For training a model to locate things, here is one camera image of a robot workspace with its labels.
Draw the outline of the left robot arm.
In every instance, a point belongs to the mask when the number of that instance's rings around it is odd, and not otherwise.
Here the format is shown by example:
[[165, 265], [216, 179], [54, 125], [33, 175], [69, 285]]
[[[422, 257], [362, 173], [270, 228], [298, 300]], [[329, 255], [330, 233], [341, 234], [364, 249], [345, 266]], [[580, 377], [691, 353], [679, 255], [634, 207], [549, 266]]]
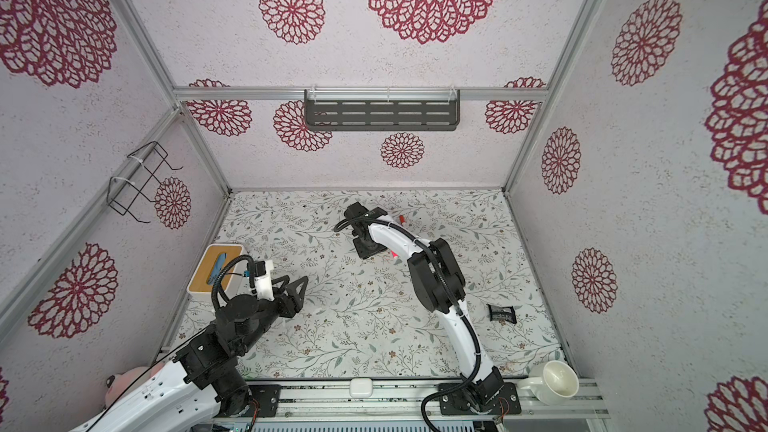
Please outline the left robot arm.
[[239, 359], [278, 318], [292, 318], [304, 305], [309, 279], [273, 282], [272, 301], [240, 294], [215, 302], [215, 317], [203, 330], [170, 353], [154, 375], [140, 375], [102, 413], [77, 431], [187, 431], [223, 415], [252, 408], [250, 386], [237, 370]]

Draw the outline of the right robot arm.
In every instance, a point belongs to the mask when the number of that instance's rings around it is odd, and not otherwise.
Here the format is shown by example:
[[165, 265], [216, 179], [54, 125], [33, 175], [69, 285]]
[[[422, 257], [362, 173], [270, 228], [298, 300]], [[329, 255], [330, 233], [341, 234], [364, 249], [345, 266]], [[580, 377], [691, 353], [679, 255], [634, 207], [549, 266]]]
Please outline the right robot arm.
[[417, 299], [447, 333], [462, 376], [460, 391], [468, 406], [477, 411], [489, 408], [502, 391], [504, 380], [472, 323], [466, 280], [449, 244], [443, 239], [419, 237], [383, 209], [368, 209], [359, 202], [346, 208], [334, 230], [348, 227], [360, 258], [390, 251], [406, 262]]

